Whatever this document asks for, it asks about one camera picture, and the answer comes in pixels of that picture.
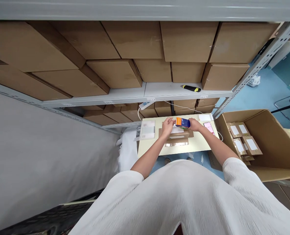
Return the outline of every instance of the phone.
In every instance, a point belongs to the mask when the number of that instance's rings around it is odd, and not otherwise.
[[[212,133],[214,134],[214,131],[212,129],[211,123],[210,122],[205,122],[204,126]]]

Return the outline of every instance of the white cable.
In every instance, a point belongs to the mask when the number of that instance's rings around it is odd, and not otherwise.
[[[172,104],[172,105],[177,106],[177,107],[181,107],[181,108],[190,109],[190,108],[183,107],[183,106],[179,106],[179,105],[175,105],[175,104]]]

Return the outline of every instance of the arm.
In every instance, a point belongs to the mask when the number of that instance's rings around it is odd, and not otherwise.
[[[147,150],[147,152],[141,156],[137,162],[132,166],[132,171],[137,171],[144,176],[144,179],[147,178],[159,156],[159,153],[164,146],[167,138],[169,137],[173,124],[175,120],[168,117],[162,125],[162,135],[156,140],[156,142]]]
[[[213,154],[216,156],[217,160],[221,165],[225,162],[226,159],[230,157],[239,157],[221,140],[219,140],[214,134],[212,134],[206,127],[200,124],[196,119],[190,118],[191,122],[190,130],[200,132],[207,143],[209,144]]]

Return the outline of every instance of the shelf label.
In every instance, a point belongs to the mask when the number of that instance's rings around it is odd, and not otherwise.
[[[113,101],[104,101],[104,102],[105,102],[105,104],[114,104]]]

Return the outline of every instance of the plastic bag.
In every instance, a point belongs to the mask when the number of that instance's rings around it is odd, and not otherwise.
[[[254,87],[260,84],[260,76],[254,75],[249,82],[247,83],[248,86]]]

